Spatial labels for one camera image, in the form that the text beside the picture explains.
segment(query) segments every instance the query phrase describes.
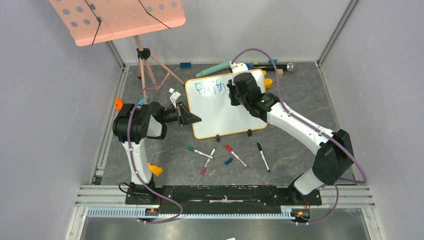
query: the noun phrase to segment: teal tube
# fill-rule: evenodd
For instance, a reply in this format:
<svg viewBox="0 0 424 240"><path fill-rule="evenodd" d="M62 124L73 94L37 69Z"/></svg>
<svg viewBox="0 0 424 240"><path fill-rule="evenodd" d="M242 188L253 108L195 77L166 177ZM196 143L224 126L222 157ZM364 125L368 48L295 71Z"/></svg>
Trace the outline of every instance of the teal tube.
<svg viewBox="0 0 424 240"><path fill-rule="evenodd" d="M204 77L204 76L216 73L218 71L227 69L227 68L230 67L230 63L231 63L231 61L226 61L226 62L223 62L223 63L218 64L216 66L205 69L205 70L199 72L198 74L196 74L196 78Z"/></svg>

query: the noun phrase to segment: floor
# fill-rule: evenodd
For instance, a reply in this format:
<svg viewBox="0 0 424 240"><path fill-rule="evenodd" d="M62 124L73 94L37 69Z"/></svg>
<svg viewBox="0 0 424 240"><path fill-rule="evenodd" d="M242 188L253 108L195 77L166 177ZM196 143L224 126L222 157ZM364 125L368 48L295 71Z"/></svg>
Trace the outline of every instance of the floor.
<svg viewBox="0 0 424 240"><path fill-rule="evenodd" d="M313 209L322 218L327 209ZM337 209L327 220L296 227L289 220L275 219L179 219L143 225L130 218L88 217L82 240L369 240L360 209Z"/></svg>
<svg viewBox="0 0 424 240"><path fill-rule="evenodd" d="M183 81L195 78L195 74L214 64L194 64L191 68L180 68L179 65L169 65ZM166 71L158 66L152 66L157 82L161 82ZM228 73L223 70L217 74ZM123 101L135 103L142 84L137 78L137 66L129 69L126 80ZM272 87L267 90L277 94L275 73L268 72L266 78L274 80ZM184 87L173 77L166 83L181 93L179 101L187 103ZM294 64L294 72L285 72L280 83L284 101L295 111L325 128L337 130L336 121L326 95L324 84L318 69L313 62ZM165 89L149 90L150 101L157 101L162 106L170 105L170 94ZM193 128L189 125L178 126L168 123L167 135L164 140L148 139L145 142L146 154L152 165L163 168L163 173L155 177L157 185L289 185L301 173L311 168L315 156L298 140L281 129L268 125L265 129L257 130L248 137L246 133L223 136L221 142L215 138L196 139ZM271 169L267 172L256 143L260 143L266 160ZM243 167L239 162L225 165L223 162L232 157L225 149L230 145L236 153L249 165ZM205 164L205 157L188 151L187 146L209 153L216 148L214 160L209 164L204 176L200 172ZM348 170L345 178L352 178ZM127 155L118 138L112 139L106 161L102 185L117 185L129 183L131 179Z"/></svg>

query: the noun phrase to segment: pink music stand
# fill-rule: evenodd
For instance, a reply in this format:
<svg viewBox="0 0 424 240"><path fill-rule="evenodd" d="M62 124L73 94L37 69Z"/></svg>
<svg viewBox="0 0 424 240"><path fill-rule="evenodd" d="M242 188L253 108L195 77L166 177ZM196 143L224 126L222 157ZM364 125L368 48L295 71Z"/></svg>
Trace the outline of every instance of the pink music stand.
<svg viewBox="0 0 424 240"><path fill-rule="evenodd" d="M168 71L162 84L174 76L185 84L154 54L143 48L139 35L174 28L186 22L181 0L50 0L62 18L77 46L86 46L116 39L134 37L138 52L138 76L143 88L146 86L144 64L147 74L155 84L156 79L148 61L149 55ZM143 93L147 103L146 91Z"/></svg>

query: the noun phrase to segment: orange whiteboard frame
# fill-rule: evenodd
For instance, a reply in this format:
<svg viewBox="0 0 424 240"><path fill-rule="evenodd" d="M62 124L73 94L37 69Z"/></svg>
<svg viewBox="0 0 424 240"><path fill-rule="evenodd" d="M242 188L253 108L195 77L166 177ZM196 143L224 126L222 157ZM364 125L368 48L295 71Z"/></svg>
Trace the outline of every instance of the orange whiteboard frame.
<svg viewBox="0 0 424 240"><path fill-rule="evenodd" d="M77 46L131 37L183 25L181 0L49 0ZM99 22L102 19L97 36Z"/></svg>

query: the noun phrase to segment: red marker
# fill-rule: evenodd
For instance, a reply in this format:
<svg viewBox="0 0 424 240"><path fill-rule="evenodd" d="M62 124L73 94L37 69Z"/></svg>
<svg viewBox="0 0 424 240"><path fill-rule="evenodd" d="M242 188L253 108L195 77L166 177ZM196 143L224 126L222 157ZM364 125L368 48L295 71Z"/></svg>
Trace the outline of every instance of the red marker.
<svg viewBox="0 0 424 240"><path fill-rule="evenodd" d="M234 152L233 152L233 150L231 149L231 147L230 146L228 146L228 145L225 145L225 148L232 154L232 155L234 155L234 157L236 158L236 159L238 159L246 168L249 168L249 166L239 157L239 156L237 156Z"/></svg>

